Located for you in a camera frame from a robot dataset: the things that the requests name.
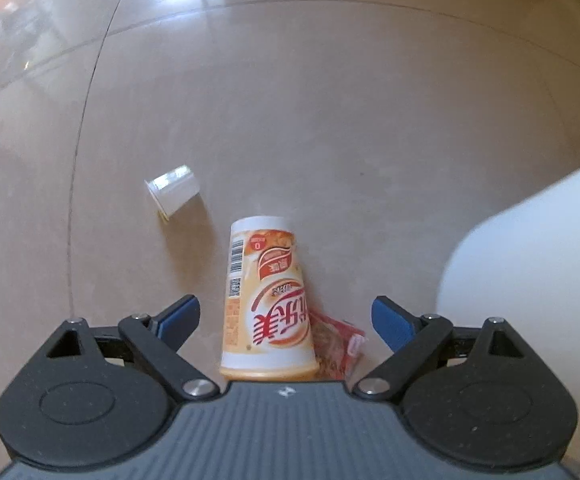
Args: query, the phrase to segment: red plastic wrapper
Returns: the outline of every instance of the red plastic wrapper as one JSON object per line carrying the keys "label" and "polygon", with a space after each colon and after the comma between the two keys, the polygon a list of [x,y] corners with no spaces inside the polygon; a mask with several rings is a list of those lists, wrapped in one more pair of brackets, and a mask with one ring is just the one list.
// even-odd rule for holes
{"label": "red plastic wrapper", "polygon": [[319,363],[317,378],[347,380],[352,375],[365,343],[365,332],[321,312],[310,312],[314,353]]}

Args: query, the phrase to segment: silver pivot bolt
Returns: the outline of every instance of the silver pivot bolt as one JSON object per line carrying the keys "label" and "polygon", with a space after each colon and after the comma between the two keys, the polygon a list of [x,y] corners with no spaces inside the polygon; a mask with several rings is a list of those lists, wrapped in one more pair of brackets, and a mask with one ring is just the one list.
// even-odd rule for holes
{"label": "silver pivot bolt", "polygon": [[216,391],[216,384],[208,379],[192,379],[183,385],[183,391],[192,397],[204,397]]}
{"label": "silver pivot bolt", "polygon": [[361,379],[356,386],[366,395],[384,394],[390,389],[390,383],[380,377],[367,377]]}

